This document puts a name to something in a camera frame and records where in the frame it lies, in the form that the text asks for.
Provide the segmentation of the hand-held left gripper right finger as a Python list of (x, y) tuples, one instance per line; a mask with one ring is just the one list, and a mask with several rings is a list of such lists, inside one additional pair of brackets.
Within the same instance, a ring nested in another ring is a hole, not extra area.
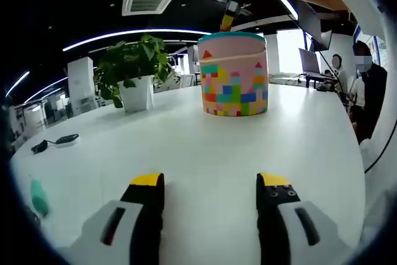
[(343, 264), (350, 247), (337, 225), (310, 201), (302, 201), (283, 176), (256, 176), (261, 264)]

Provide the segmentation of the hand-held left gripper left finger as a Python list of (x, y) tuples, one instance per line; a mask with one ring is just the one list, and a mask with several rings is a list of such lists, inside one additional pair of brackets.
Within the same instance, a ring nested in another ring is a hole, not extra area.
[(159, 264), (164, 174), (134, 178), (83, 224), (80, 236), (59, 249), (69, 264)]

